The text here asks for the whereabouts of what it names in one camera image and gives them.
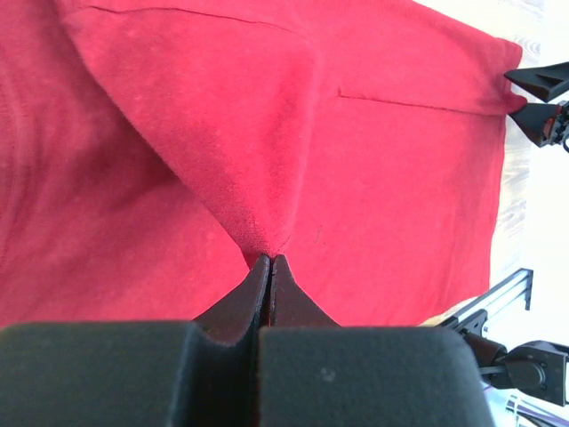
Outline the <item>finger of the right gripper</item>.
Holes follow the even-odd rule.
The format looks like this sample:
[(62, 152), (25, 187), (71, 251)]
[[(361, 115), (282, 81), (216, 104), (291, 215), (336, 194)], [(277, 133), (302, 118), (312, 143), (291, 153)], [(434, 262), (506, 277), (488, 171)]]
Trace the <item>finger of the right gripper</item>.
[(519, 68), (504, 76), (541, 101), (552, 101), (568, 91), (569, 62), (537, 68)]
[(509, 117), (539, 148), (563, 143), (563, 107), (560, 104), (527, 103)]

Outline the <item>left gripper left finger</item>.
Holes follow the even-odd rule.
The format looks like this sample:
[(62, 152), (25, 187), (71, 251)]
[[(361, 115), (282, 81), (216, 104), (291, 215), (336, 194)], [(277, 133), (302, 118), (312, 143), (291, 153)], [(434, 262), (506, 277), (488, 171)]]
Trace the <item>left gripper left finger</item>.
[(187, 321), (27, 323), (1, 332), (4, 426), (248, 426), (270, 260)]

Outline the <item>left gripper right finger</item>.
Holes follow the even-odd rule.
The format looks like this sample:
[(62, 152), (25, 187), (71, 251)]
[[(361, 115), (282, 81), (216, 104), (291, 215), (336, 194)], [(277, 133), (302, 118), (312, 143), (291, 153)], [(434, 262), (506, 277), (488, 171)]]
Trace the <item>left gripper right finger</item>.
[(340, 327), (272, 266), (260, 426), (492, 426), (474, 355), (440, 327)]

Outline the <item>red t shirt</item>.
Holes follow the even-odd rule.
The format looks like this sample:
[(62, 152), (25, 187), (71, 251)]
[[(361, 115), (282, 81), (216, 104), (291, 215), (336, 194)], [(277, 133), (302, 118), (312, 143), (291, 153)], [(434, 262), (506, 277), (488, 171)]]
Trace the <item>red t shirt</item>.
[(485, 292), (521, 58), (413, 1), (2, 2), (2, 324), (193, 318), (261, 254), (343, 325)]

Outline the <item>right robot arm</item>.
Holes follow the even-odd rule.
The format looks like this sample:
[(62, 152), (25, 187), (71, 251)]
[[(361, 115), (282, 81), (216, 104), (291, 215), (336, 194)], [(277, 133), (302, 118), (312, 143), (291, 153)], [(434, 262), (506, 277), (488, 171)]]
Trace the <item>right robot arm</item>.
[[(538, 103), (529, 102), (510, 118), (538, 148), (568, 149), (568, 103), (553, 100), (568, 92), (568, 63), (512, 69), (504, 76)], [(531, 307), (533, 271), (520, 269), (440, 324), (462, 336), (474, 353), (485, 383), (498, 390), (518, 390), (550, 404), (568, 404), (568, 347), (543, 340), (508, 350), (485, 337), (490, 321), (510, 308)]]

